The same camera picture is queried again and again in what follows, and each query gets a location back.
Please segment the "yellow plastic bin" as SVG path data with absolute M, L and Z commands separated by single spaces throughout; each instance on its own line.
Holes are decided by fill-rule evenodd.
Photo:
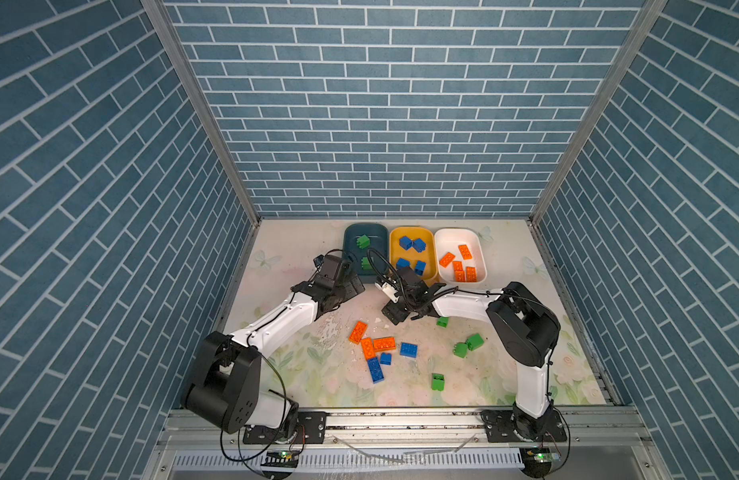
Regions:
M 421 239 L 425 243 L 425 250 L 417 252 L 415 247 L 403 249 L 401 247 L 401 238 L 407 237 L 411 241 Z M 425 262 L 425 271 L 421 279 L 431 286 L 437 282 L 439 278 L 439 257 L 435 253 L 435 242 L 433 242 L 433 232 L 427 228 L 419 226 L 399 226 L 389 232 L 389 261 L 393 266 L 397 266 L 399 258 L 403 258 L 409 262 L 411 269 L 415 269 L 417 262 Z

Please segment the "dark teal plastic bin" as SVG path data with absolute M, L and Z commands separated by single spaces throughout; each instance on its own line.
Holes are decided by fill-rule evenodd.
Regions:
M 360 249 L 357 246 L 357 239 L 367 235 L 371 239 L 371 245 L 366 249 Z M 361 262 L 363 257 L 368 257 L 368 251 L 373 248 L 381 254 L 381 256 L 389 257 L 389 231 L 387 227 L 379 223 L 355 223 L 347 227 L 344 234 L 344 243 L 342 250 L 344 257 L 353 262 L 355 272 L 365 284 L 372 284 L 377 278 L 377 274 L 373 268 L 369 271 L 362 269 Z

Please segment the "white plastic bin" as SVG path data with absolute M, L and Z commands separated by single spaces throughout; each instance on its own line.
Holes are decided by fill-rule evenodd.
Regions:
M 445 228 L 437 230 L 433 240 L 441 281 L 477 286 L 487 280 L 487 264 L 481 240 L 475 232 L 465 228 Z

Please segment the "orange L-shaped lego brick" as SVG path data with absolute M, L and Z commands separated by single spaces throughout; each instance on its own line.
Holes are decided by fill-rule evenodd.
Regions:
M 395 350 L 395 348 L 397 348 L 397 345 L 395 345 L 395 338 L 393 337 L 375 339 L 366 337 L 361 340 L 360 345 L 363 350 L 365 360 L 371 360 L 371 358 L 375 358 L 378 353 Z

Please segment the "long blue lego brick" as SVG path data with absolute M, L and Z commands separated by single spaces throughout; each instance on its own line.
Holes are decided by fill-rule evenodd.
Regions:
M 385 375 L 383 375 L 383 369 L 381 369 L 381 363 L 379 363 L 379 358 L 373 357 L 369 358 L 367 361 L 368 368 L 369 368 L 369 374 L 371 374 L 371 381 L 373 381 L 373 384 L 377 384 L 383 380 L 385 380 Z

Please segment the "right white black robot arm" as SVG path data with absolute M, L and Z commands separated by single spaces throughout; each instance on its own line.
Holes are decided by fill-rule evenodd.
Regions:
M 553 422 L 549 372 L 561 323 L 519 282 L 500 290 L 469 291 L 443 283 L 427 285 L 409 267 L 379 274 L 375 286 L 389 298 L 381 313 L 395 324 L 411 318 L 461 317 L 491 324 L 503 349 L 517 364 L 513 429 L 539 441 Z

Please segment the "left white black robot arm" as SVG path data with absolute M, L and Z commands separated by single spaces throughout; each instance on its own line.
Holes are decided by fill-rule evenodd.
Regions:
M 330 251 L 315 259 L 312 277 L 280 305 L 233 333 L 214 331 L 197 350 L 183 406 L 227 434 L 263 427 L 275 440 L 296 430 L 299 405 L 286 392 L 261 388 L 262 368 L 300 330 L 365 291 L 353 263 Z

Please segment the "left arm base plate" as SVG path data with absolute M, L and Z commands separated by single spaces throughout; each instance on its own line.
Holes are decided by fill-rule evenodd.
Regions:
M 299 411 L 288 415 L 283 426 L 248 426 L 244 430 L 243 444 L 323 444 L 328 414 L 325 411 Z

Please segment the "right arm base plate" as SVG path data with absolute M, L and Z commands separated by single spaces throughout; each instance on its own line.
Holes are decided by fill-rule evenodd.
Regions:
M 540 418 L 533 418 L 514 405 L 511 409 L 483 410 L 479 412 L 479 419 L 485 426 L 489 443 L 563 442 L 569 439 L 565 421 L 553 406 L 549 406 Z

